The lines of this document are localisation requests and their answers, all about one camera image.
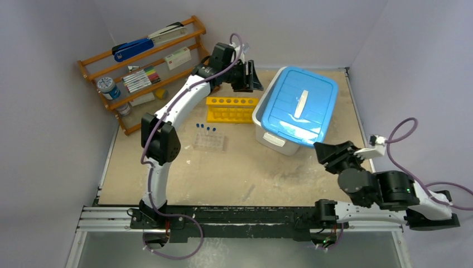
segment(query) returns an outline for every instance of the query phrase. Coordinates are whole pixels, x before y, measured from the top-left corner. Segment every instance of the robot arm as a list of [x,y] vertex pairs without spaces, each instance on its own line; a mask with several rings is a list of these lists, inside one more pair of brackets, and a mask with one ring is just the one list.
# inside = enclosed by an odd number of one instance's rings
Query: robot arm
[[[145,114],[141,122],[141,145],[145,144],[150,135],[153,135],[146,152],[148,161],[153,163],[154,168],[148,167],[151,177],[151,196],[157,208],[166,204],[166,185],[171,162],[180,152],[181,144],[177,137],[177,130],[189,115],[190,111],[205,97],[207,97],[215,87],[222,83],[230,83],[236,92],[252,92],[253,89],[263,90],[254,70],[253,61],[244,61],[244,53],[239,53],[240,47],[235,43],[226,45],[218,43],[211,56],[209,64],[204,63],[196,66],[192,75],[181,90],[159,111],[154,114]],[[192,85],[209,78],[225,68],[239,55],[238,62],[223,75],[217,76],[208,82],[202,82],[190,88]],[[158,123],[158,118],[166,115],[166,122],[162,122],[158,127],[159,131],[152,133]],[[152,204],[149,199],[148,190],[140,202],[143,211],[152,211]]]
[[[411,229],[430,230],[459,226],[449,206],[434,202],[408,174],[391,170],[371,173],[361,167],[365,159],[384,156],[386,138],[372,136],[370,148],[359,149],[347,141],[338,145],[314,144],[319,163],[338,174],[338,184],[352,204],[336,202],[337,222],[387,221],[407,224]],[[430,193],[451,202],[448,191]]]

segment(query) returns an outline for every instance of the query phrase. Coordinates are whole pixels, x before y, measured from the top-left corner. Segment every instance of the wooden tabletop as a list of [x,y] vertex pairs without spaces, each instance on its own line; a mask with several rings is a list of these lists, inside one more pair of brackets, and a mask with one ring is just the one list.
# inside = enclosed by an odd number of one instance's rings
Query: wooden tabletop
[[[258,70],[265,88],[276,70]],[[339,85],[335,109],[325,143],[352,141],[363,147],[363,138],[343,71],[316,71]],[[169,88],[171,95],[182,86]],[[233,93],[223,85],[222,97],[256,97],[262,92]],[[150,113],[165,104],[148,105]],[[206,123],[202,100],[177,131],[181,152],[172,163],[167,185],[169,204],[175,205],[313,205],[319,199],[349,201],[339,189],[337,177],[317,162],[315,150],[301,147],[293,156],[282,155],[260,144],[253,124]],[[224,152],[195,150],[196,123],[216,127],[226,138]],[[105,176],[99,204],[136,205],[144,193],[147,167],[139,163],[140,132],[130,136],[119,130]],[[363,167],[370,170],[369,162]]]

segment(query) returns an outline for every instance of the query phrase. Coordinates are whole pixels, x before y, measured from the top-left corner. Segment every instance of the stapler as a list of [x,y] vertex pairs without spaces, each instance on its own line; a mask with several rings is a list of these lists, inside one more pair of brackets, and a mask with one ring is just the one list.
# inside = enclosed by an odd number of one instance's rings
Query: stapler
[[187,35],[187,28],[181,22],[176,22],[156,31],[145,38],[123,43],[112,48],[115,61],[121,62],[134,57],[157,44],[168,42]]

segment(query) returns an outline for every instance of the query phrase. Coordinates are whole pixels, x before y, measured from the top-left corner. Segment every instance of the gray wall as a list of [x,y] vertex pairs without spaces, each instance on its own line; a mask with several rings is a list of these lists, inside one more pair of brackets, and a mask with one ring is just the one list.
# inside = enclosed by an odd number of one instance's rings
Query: gray wall
[[[470,0],[389,1],[352,65],[367,135],[388,135],[401,120],[419,119],[418,130],[392,148],[393,157],[426,183],[473,189],[472,13]],[[375,167],[394,168],[387,157],[376,159]],[[449,189],[456,204],[473,206],[473,197]],[[457,213],[461,228],[407,232],[417,267],[473,267],[472,213]]]
[[0,1],[0,266],[64,267],[114,118],[77,59],[113,45],[92,0]]
[[118,44],[197,15],[207,49],[232,32],[249,43],[258,67],[346,67],[387,0],[95,0]]

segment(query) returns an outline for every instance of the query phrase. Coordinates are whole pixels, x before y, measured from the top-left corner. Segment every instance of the wooden shelf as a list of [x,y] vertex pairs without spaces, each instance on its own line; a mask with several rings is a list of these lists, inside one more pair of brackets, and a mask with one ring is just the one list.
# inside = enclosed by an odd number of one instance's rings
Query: wooden shelf
[[[202,40],[201,40],[201,35],[204,35],[206,34],[206,30],[205,30],[205,26],[204,24],[196,17],[196,16],[192,16],[191,18],[185,20],[185,21],[182,21],[181,22],[183,25],[189,25],[189,24],[193,24],[194,25],[194,31],[191,32],[191,33],[188,33],[187,35],[183,36],[183,37],[180,37],[178,39],[175,39],[175,40],[172,40],[170,42],[167,42],[161,46],[158,46],[158,47],[154,47],[152,49],[149,49],[143,53],[140,53],[130,59],[127,59],[127,60],[124,60],[120,63],[116,63],[112,66],[109,66],[103,70],[100,70],[100,71],[97,71],[96,73],[93,73],[93,74],[90,74],[86,68],[87,65],[90,65],[92,63],[96,63],[97,61],[100,61],[100,60],[103,60],[105,58],[108,58],[110,56],[112,56],[112,51],[111,50],[108,50],[106,52],[103,52],[99,55],[95,55],[93,56],[92,58],[89,58],[89,59],[86,59],[86,60],[83,60],[83,61],[78,61],[77,64],[79,66],[79,69],[84,77],[85,80],[87,80],[88,82],[91,82],[95,87],[96,87],[96,79],[98,78],[101,78],[103,77],[104,75],[106,74],[109,74],[113,71],[116,71],[120,68],[123,68],[125,66],[128,66],[130,65],[131,63],[135,62],[135,61],[138,61],[138,60],[142,60],[142,59],[145,59],[155,53],[158,53],[160,51],[163,51],[165,49],[168,49],[170,47],[173,47],[179,43],[182,43],[186,40],[189,40],[189,39],[195,39],[195,44],[189,46],[188,48],[190,50],[194,50],[194,49],[197,49],[198,51],[198,55],[199,55],[199,59],[203,59],[204,57],[208,56],[209,55],[209,52],[207,51],[207,49],[205,49],[204,47],[204,44],[202,43]],[[145,66],[142,66],[141,68],[139,68],[138,70],[135,70],[131,73],[135,73],[137,71],[140,71],[148,66],[157,66],[157,65],[160,65],[160,64],[163,64],[165,63],[165,60],[164,59],[159,59],[159,60],[156,60],[152,63],[149,63]],[[118,123],[120,124],[123,132],[126,134],[126,135],[129,135],[131,133],[133,133],[134,131],[137,131],[140,129],[141,127],[141,124],[137,124],[137,125],[134,125],[130,128],[127,128],[125,126],[125,124],[123,123],[122,121],[122,118],[121,118],[121,115],[116,111],[116,109],[124,104],[126,104],[127,102],[130,102],[142,95],[145,95],[145,94],[148,94],[160,87],[164,87],[165,85],[168,85],[170,83],[173,83],[181,78],[184,78],[186,76],[188,76],[191,72],[192,72],[192,69],[193,68],[190,68],[190,69],[187,69],[187,70],[184,70],[178,74],[175,74],[169,78],[166,78],[156,84],[153,84],[153,85],[150,85],[149,87],[146,87],[142,90],[140,90],[139,92],[135,92],[135,93],[132,93],[130,96],[127,96],[126,98],[124,99],[121,99],[121,100],[118,100],[118,101],[110,101],[110,100],[107,100],[101,93],[100,91],[97,89],[97,92],[100,96],[100,99],[102,100],[102,102],[104,103],[104,106],[107,110],[113,112],[115,114],[115,117],[117,118],[118,120]],[[113,78],[113,80],[116,82],[116,83],[119,83],[121,82],[122,78],[126,75],[129,75],[131,73],[127,73],[127,74],[124,74],[124,75],[121,75],[121,76],[118,76],[116,78]]]

